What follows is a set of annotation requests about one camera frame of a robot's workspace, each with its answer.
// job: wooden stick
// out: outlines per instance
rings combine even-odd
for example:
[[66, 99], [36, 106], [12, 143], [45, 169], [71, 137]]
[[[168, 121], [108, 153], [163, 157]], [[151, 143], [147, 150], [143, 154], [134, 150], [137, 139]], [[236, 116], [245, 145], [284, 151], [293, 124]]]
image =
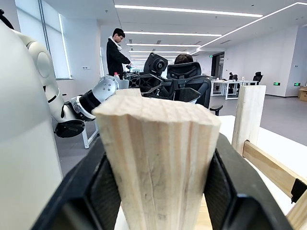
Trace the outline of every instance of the wooden stick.
[[232, 137], [232, 146], [240, 155], [243, 154], [244, 141], [257, 144], [265, 90], [265, 85], [240, 87]]
[[296, 178], [307, 184], [306, 179], [288, 169], [249, 141], [244, 143], [243, 157], [255, 165], [290, 198], [292, 197], [291, 190]]
[[94, 114], [129, 228], [194, 229], [219, 119], [201, 105], [118, 95]]
[[287, 215], [288, 221], [295, 230], [307, 229], [307, 191], [299, 198]]
[[123, 96], [140, 96], [142, 97], [141, 90], [139, 88], [136, 89], [123, 89], [116, 90], [115, 95], [123, 95]]

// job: humanoid robot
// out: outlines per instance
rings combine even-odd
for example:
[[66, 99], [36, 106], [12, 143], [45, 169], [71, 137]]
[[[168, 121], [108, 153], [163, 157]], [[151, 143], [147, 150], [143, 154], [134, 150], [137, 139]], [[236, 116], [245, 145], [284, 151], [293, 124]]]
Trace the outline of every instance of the humanoid robot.
[[29, 229], [62, 180], [54, 132], [80, 134], [91, 110], [129, 81], [104, 76], [65, 103], [47, 49], [13, 30], [3, 11], [0, 35], [0, 229]]

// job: cardboard box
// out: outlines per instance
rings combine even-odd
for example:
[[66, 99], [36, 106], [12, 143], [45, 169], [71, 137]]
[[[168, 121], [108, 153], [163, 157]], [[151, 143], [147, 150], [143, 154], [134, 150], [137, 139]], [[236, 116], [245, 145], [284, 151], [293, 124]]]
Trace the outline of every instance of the cardboard box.
[[302, 87], [299, 89], [298, 98], [301, 101], [307, 102], [307, 87]]

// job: dark hair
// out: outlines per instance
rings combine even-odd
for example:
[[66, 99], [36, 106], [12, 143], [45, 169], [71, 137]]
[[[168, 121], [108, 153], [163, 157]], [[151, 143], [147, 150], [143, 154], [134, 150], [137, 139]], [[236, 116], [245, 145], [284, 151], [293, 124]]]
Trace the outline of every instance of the dark hair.
[[115, 34], [118, 34], [118, 36], [123, 36], [123, 37], [125, 37], [124, 31], [123, 31], [122, 29], [119, 29], [119, 28], [116, 28], [116, 29], [114, 30], [113, 36], [112, 36], [112, 37], [114, 37]]
[[193, 62], [193, 57], [190, 54], [179, 54], [175, 59], [174, 64], [183, 64]]

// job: black jacket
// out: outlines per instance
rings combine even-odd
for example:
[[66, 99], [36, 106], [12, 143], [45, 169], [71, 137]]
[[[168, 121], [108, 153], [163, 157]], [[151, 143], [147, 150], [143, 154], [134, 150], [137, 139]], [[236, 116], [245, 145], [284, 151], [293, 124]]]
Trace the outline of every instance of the black jacket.
[[119, 52], [118, 47], [110, 38], [106, 45], [106, 62], [111, 76], [114, 76], [115, 72], [121, 75], [124, 71], [122, 64], [130, 63], [129, 59]]

